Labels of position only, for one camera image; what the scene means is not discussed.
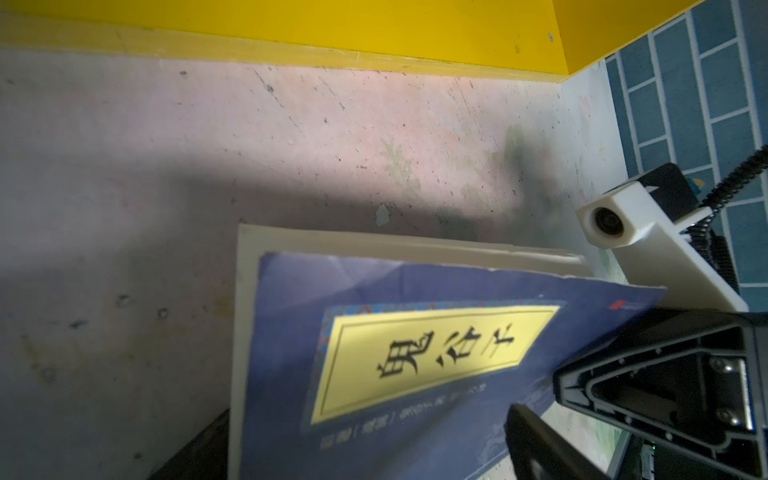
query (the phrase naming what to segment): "black cable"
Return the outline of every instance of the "black cable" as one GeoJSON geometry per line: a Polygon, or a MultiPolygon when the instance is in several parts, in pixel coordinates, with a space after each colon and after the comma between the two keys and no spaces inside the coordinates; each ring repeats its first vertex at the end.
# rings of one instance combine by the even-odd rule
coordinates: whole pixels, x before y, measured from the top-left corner
{"type": "Polygon", "coordinates": [[[699,223],[688,228],[690,245],[728,282],[734,290],[739,292],[739,280],[733,269],[730,254],[725,245],[719,239],[710,243],[710,227],[712,220],[725,208],[754,177],[760,175],[768,167],[768,145],[755,151],[736,170],[732,171],[721,181],[709,195],[701,202],[700,207],[709,207],[712,214],[699,223]]]}

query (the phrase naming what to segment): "black object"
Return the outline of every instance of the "black object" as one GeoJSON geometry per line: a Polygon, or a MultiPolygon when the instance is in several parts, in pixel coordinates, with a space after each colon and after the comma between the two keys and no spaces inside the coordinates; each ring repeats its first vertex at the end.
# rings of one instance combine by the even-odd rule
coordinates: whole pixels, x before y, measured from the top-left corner
{"type": "Polygon", "coordinates": [[[598,208],[594,212],[594,222],[607,235],[621,235],[624,232],[624,222],[613,210],[598,208]]]}
{"type": "Polygon", "coordinates": [[[696,210],[699,200],[676,164],[664,164],[630,179],[646,191],[673,222],[696,210]]]}
{"type": "Polygon", "coordinates": [[[768,478],[768,314],[654,309],[561,367],[557,401],[741,478],[768,478]]]}
{"type": "Polygon", "coordinates": [[[732,171],[723,181],[721,181],[707,197],[701,202],[702,207],[712,209],[712,214],[703,219],[696,225],[688,228],[690,234],[690,244],[696,251],[720,274],[725,281],[737,292],[739,291],[739,281],[733,272],[733,264],[728,265],[722,260],[722,252],[713,251],[714,245],[710,245],[710,239],[707,236],[710,232],[712,220],[726,206],[731,199],[739,193],[751,180],[768,167],[768,145],[755,151],[747,158],[736,170],[732,171]]]}
{"type": "Polygon", "coordinates": [[[524,405],[513,405],[505,424],[518,480],[607,480],[581,453],[524,405]]]}
{"type": "Polygon", "coordinates": [[[230,411],[227,410],[148,480],[227,480],[229,436],[230,411]]]}

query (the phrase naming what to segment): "concrete floor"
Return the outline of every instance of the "concrete floor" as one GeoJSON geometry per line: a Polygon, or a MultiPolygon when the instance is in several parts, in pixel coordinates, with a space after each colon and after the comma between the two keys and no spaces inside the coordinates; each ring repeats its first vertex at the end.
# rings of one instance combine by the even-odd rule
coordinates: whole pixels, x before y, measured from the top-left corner
{"type": "Polygon", "coordinates": [[[617,277],[574,210],[626,177],[602,64],[0,51],[0,477],[146,478],[228,407],[239,222],[568,248],[617,277]]]}

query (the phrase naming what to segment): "dark stain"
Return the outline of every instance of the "dark stain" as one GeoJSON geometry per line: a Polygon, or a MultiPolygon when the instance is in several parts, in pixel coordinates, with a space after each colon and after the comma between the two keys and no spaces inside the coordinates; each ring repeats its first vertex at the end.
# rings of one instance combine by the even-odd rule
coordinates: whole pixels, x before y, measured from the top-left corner
{"type": "Polygon", "coordinates": [[[74,322],[69,324],[69,328],[76,330],[76,329],[79,329],[81,326],[86,326],[86,325],[88,325],[87,320],[77,319],[74,322]]]}
{"type": "Polygon", "coordinates": [[[117,300],[114,301],[114,305],[117,308],[125,308],[126,306],[131,305],[133,303],[133,299],[131,299],[130,295],[120,295],[117,300]]]}
{"type": "Polygon", "coordinates": [[[40,370],[40,378],[45,383],[53,383],[56,381],[56,369],[52,366],[47,366],[43,370],[40,370]]]}
{"type": "Polygon", "coordinates": [[[475,232],[475,226],[458,208],[439,208],[435,216],[439,223],[441,237],[453,240],[477,241],[478,236],[475,232]]]}

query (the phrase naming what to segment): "yellow wall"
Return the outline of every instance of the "yellow wall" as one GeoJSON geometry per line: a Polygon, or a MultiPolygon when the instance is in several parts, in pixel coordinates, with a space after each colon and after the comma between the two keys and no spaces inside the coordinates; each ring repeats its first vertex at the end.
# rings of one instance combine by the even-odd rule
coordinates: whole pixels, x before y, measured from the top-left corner
{"type": "Polygon", "coordinates": [[[7,0],[5,10],[567,74],[550,0],[7,0]]]}
{"type": "Polygon", "coordinates": [[[0,0],[0,47],[560,81],[696,1],[0,0]]]}
{"type": "Polygon", "coordinates": [[[703,0],[553,0],[568,72],[607,57],[703,0]]]}

